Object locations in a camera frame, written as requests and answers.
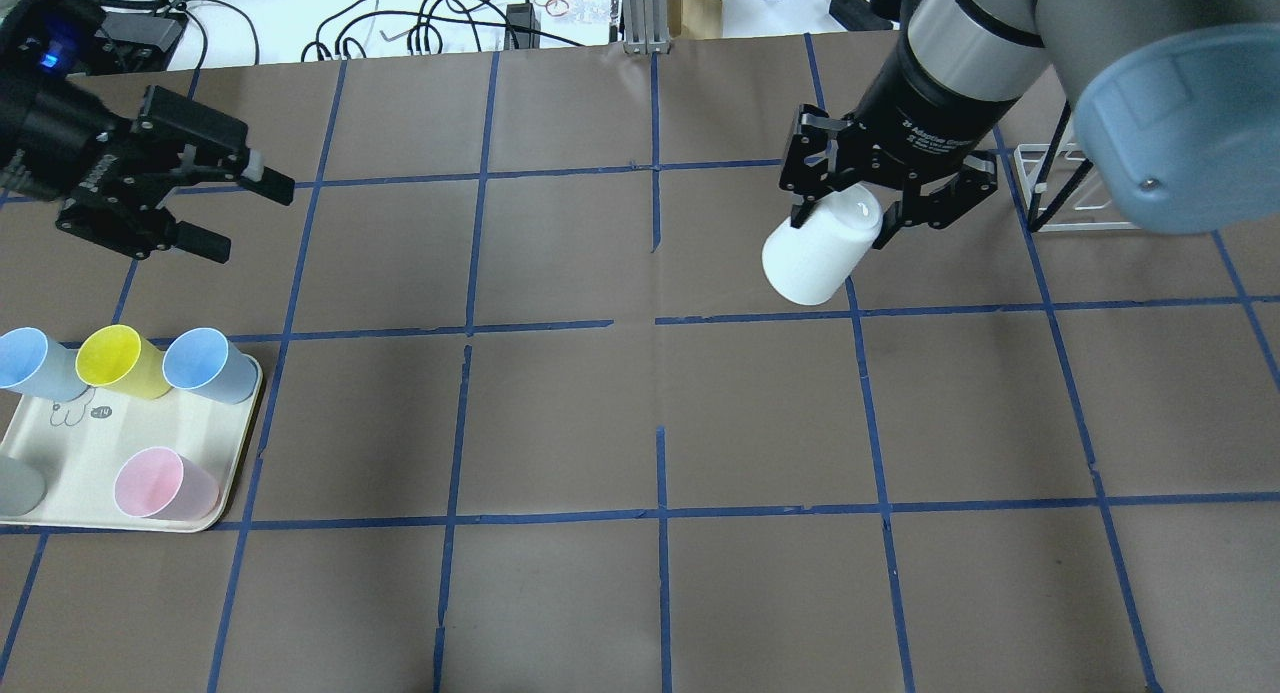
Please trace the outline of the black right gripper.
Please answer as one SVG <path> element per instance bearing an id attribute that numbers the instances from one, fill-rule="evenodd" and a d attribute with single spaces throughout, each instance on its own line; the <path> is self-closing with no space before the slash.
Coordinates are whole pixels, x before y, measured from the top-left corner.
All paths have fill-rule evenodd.
<path id="1" fill-rule="evenodd" d="M 1000 101 L 942 86 L 908 44 L 896 44 L 845 117 L 799 106 L 780 173 L 780 188 L 792 197 L 788 225 L 801 229 L 819 201 L 870 182 L 902 190 L 884 210 L 873 250 L 904 228 L 950 227 L 998 191 L 997 154 L 972 151 L 1000 118 Z M 952 177 L 940 188 L 922 192 L 922 183 L 946 175 Z"/>

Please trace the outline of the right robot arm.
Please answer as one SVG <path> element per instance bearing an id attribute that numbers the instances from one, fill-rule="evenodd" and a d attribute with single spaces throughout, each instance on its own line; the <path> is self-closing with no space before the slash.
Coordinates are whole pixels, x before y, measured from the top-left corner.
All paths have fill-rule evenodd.
<path id="1" fill-rule="evenodd" d="M 920 0 L 859 104 L 797 110 L 780 177 L 799 228 L 826 197 L 901 193 L 882 225 L 947 227 L 966 165 L 1053 70 L 1076 141 L 1128 222 L 1199 234 L 1277 213 L 1279 0 Z"/>

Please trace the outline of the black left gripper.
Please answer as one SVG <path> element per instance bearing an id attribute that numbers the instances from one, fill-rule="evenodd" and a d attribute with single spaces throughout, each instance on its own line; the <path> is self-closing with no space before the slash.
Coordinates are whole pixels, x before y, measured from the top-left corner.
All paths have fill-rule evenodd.
<path id="1" fill-rule="evenodd" d="M 101 186 L 82 181 L 101 163 L 127 120 L 68 81 L 84 44 L 105 14 L 87 0 L 15 0 L 3 10 L 3 190 L 38 201 L 61 201 L 56 225 L 96 245 L 132 245 L 134 259 L 179 250 L 225 264 L 232 242 L 166 208 L 133 215 L 134 231 Z M 160 86 L 140 108 L 143 175 L 170 187 L 232 182 L 284 206 L 294 179 L 250 147 L 248 126 Z"/>

